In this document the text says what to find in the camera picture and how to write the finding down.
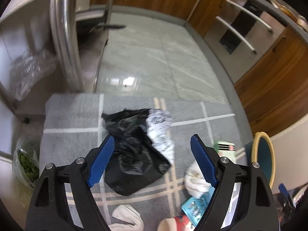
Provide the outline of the white tissue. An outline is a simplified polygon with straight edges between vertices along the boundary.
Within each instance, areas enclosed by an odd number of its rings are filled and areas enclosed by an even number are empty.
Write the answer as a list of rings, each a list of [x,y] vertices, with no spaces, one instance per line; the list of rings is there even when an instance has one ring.
[[[141,218],[141,215],[130,204],[119,205],[113,211],[112,216],[113,218],[128,223],[128,224],[122,224],[122,223],[110,224],[109,228],[112,231],[144,230],[144,222]]]
[[[196,161],[194,161],[193,164],[186,170],[184,184],[189,195],[197,199],[200,199],[202,195],[208,193],[211,187],[211,184],[206,182],[204,179],[200,167]]]

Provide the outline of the green white medicine box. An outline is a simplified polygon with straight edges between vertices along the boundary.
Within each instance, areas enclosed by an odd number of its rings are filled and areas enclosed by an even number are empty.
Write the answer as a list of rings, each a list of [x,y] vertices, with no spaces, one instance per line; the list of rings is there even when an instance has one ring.
[[[236,163],[235,144],[227,141],[216,141],[213,147],[220,157],[227,157]]]

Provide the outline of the red patterned paper cup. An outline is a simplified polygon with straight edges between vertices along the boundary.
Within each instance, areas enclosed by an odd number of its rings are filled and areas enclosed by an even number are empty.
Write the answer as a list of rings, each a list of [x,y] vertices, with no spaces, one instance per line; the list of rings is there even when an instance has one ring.
[[[192,231],[195,227],[186,215],[163,219],[157,231]]]

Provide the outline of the black plastic bag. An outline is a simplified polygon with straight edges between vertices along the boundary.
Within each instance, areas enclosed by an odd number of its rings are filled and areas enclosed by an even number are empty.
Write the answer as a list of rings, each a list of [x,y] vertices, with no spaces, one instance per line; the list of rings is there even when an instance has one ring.
[[[117,194],[129,196],[160,179],[170,162],[147,135],[149,109],[102,113],[115,147],[105,169],[104,181]]]

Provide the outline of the printed white wrapper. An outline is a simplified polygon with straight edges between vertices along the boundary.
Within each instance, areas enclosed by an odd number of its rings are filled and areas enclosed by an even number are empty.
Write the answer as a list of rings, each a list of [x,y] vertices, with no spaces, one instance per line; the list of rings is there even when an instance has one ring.
[[[174,164],[174,142],[168,136],[172,124],[171,114],[162,109],[150,109],[146,119],[147,135],[152,146],[160,152],[171,165]]]

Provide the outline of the wooden kitchen cabinets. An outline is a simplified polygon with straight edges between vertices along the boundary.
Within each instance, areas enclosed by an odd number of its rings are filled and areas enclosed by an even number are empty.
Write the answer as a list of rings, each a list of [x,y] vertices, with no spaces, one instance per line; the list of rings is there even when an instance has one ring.
[[[307,36],[269,0],[114,0],[97,92],[232,103],[273,137],[307,118]]]

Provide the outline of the teal bin with yellow rim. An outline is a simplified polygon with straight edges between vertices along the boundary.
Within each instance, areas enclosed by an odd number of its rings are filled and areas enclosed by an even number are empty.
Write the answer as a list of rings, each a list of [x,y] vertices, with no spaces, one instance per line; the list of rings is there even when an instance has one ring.
[[[260,165],[269,182],[269,187],[272,188],[276,173],[276,157],[273,143],[263,131],[255,134],[251,149],[251,162]]]

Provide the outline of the bag of green vegetables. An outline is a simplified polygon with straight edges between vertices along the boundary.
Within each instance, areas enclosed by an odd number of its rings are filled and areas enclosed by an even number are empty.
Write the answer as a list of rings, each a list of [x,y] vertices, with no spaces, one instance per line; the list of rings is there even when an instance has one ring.
[[[29,138],[19,138],[13,155],[13,175],[19,185],[32,193],[39,179],[40,144]]]

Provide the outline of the light blue snack packet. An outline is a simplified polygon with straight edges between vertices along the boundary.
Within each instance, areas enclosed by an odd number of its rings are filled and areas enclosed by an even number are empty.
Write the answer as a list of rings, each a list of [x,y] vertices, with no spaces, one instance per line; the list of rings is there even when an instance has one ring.
[[[205,192],[200,198],[190,197],[181,206],[183,213],[188,217],[194,227],[197,226],[205,213],[214,191],[214,187],[210,186],[209,191]]]

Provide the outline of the crumpled white tissue front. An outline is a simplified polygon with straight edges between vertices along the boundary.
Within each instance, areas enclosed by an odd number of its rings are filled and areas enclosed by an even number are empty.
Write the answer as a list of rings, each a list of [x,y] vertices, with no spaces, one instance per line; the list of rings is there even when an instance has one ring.
[[[144,222],[141,218],[141,215],[130,204],[119,205],[113,211],[112,216],[113,218],[128,223],[128,224],[122,224],[122,223],[110,224],[109,228],[112,231],[144,230]]]

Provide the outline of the clear bag on floor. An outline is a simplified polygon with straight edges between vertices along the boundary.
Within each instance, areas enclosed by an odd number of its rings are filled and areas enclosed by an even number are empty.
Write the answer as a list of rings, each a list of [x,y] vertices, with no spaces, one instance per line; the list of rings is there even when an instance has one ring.
[[[10,66],[9,90],[13,99],[22,101],[36,83],[55,71],[57,64],[56,55],[47,49],[39,54],[24,51]]]

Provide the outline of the steel drawer oven unit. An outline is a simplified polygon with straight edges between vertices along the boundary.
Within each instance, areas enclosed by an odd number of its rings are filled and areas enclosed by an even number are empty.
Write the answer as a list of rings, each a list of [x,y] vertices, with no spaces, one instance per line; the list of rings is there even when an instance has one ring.
[[[270,49],[285,26],[248,0],[226,0],[204,40],[233,83]]]

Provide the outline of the wok on counter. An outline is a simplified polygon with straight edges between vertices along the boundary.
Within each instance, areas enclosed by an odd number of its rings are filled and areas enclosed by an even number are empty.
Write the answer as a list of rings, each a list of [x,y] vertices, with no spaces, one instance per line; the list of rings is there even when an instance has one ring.
[[[291,18],[303,31],[307,33],[307,21],[302,15],[295,14],[291,9],[285,5],[282,5],[282,3],[279,3],[277,0],[270,0],[270,2],[275,8],[279,9]]]

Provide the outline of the stainless steel shelf rack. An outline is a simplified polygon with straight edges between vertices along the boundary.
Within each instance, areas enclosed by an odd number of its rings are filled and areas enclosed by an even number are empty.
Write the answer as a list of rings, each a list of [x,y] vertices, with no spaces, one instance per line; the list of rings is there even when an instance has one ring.
[[[93,65],[94,73],[85,77],[87,65],[80,61],[77,38],[79,34],[89,35],[95,30],[101,30],[104,42],[107,43],[109,30],[124,28],[123,25],[110,24],[112,6],[113,0],[107,0],[103,14],[99,16],[98,9],[76,13],[76,0],[50,0],[53,43],[70,92],[96,91],[102,56]]]

